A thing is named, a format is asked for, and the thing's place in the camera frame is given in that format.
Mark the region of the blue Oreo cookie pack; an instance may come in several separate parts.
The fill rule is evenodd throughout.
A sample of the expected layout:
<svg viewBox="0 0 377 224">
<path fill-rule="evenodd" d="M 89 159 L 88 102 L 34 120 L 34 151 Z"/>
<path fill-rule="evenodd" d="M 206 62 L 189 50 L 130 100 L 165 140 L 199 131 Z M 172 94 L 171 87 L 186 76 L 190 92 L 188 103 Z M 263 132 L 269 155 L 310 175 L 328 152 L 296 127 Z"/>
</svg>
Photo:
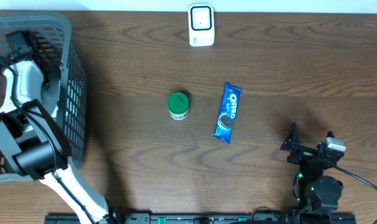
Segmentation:
<svg viewBox="0 0 377 224">
<path fill-rule="evenodd" d="M 228 144 L 231 142 L 231 135 L 238 112 L 241 92 L 241 88 L 233 86 L 230 83 L 225 84 L 214 137 Z"/>
</svg>

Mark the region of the green lid seasoning jar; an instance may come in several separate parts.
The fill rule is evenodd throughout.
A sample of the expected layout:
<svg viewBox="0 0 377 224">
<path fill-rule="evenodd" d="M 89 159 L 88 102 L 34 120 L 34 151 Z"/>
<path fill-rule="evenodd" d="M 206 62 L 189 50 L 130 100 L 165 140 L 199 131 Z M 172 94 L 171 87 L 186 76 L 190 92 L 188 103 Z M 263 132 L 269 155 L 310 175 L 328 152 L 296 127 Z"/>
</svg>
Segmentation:
<svg viewBox="0 0 377 224">
<path fill-rule="evenodd" d="M 175 92 L 169 96 L 167 107 L 172 119 L 184 120 L 189 114 L 189 98 L 182 92 Z"/>
</svg>

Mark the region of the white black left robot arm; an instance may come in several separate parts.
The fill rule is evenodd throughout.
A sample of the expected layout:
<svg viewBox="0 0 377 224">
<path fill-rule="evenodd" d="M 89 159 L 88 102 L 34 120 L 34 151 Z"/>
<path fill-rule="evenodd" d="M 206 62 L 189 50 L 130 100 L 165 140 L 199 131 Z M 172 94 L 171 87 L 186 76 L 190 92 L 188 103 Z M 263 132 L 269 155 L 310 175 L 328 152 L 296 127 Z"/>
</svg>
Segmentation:
<svg viewBox="0 0 377 224">
<path fill-rule="evenodd" d="M 38 180 L 59 194 L 81 223 L 121 219 L 83 178 L 74 160 L 84 143 L 85 82 L 69 81 L 71 48 L 58 50 L 29 29 L 6 34 L 0 57 L 7 80 L 0 109 L 0 150 L 11 174 Z"/>
</svg>

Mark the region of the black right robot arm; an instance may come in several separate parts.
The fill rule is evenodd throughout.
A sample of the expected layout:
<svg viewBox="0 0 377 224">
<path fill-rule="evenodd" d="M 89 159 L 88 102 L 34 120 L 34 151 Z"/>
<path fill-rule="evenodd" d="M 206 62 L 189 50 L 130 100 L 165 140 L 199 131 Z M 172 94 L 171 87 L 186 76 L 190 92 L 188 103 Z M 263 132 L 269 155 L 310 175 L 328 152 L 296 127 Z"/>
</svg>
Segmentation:
<svg viewBox="0 0 377 224">
<path fill-rule="evenodd" d="M 326 140 L 315 147 L 303 146 L 300 144 L 299 128 L 293 123 L 281 150 L 290 153 L 288 163 L 299 166 L 292 186 L 292 193 L 298 199 L 298 208 L 293 211 L 292 218 L 298 223 L 316 215 L 330 220 L 332 212 L 338 208 L 343 184 L 323 173 L 344 156 L 345 143 L 336 139 L 330 131 Z"/>
</svg>

